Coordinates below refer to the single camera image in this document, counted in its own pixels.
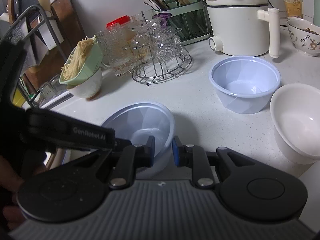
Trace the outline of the person's left hand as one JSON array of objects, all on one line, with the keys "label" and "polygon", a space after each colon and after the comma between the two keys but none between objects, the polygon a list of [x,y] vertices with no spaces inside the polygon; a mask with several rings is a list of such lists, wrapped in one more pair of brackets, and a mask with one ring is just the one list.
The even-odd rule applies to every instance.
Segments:
[{"label": "person's left hand", "polygon": [[22,211],[16,204],[16,193],[22,183],[23,179],[16,174],[9,162],[1,156],[1,189],[4,189],[6,193],[12,194],[12,204],[1,204],[3,206],[2,215],[10,230],[18,227],[25,221]]}]

